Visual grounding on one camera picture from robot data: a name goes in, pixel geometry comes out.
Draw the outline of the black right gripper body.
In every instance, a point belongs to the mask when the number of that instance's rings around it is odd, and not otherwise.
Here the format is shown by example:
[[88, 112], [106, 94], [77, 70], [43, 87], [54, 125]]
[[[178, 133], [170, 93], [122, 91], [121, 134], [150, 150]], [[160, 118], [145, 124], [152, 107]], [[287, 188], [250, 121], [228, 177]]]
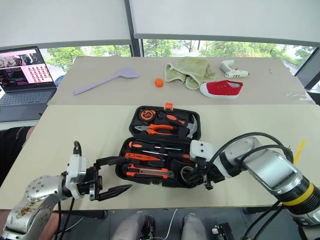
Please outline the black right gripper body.
[[226, 177], [220, 172], [220, 170], [214, 165], [206, 161], [203, 157], [195, 158], [196, 166], [189, 175], [203, 175], [203, 185], [207, 190], [213, 190], [213, 183], [219, 183], [226, 179]]

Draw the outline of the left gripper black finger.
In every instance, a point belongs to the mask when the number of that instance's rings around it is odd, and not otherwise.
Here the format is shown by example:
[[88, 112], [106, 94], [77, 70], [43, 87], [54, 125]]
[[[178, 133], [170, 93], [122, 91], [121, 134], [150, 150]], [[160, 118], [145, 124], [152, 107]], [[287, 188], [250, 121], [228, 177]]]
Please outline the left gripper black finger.
[[101, 169], [102, 166], [121, 165], [128, 162], [129, 162], [129, 159], [124, 156], [108, 156], [108, 157], [97, 159], [95, 162], [95, 167], [97, 169]]
[[96, 200], [101, 202], [111, 198], [115, 198], [132, 187], [132, 184], [125, 184], [109, 188], [108, 191], [99, 193]]

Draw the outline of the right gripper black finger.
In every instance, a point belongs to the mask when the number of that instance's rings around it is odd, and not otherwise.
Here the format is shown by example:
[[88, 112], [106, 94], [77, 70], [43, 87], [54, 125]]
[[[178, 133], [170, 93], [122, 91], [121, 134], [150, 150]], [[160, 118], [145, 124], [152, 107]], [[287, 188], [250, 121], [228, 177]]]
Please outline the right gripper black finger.
[[196, 167], [196, 164], [193, 162], [182, 162], [179, 160], [174, 161], [174, 171], [179, 173], [183, 168], [187, 167], [188, 169], [192, 168], [194, 169]]
[[185, 177], [185, 184], [188, 188], [194, 188], [203, 182], [204, 176], [202, 174], [189, 174]]

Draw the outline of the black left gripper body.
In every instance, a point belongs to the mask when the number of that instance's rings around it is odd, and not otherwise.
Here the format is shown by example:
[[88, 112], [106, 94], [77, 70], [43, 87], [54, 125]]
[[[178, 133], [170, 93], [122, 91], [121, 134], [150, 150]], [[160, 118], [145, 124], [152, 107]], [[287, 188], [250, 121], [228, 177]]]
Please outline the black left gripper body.
[[102, 176], [99, 175], [100, 169], [101, 167], [94, 163], [93, 166], [86, 169], [83, 180], [76, 185], [80, 195], [89, 195], [90, 201], [101, 201]]

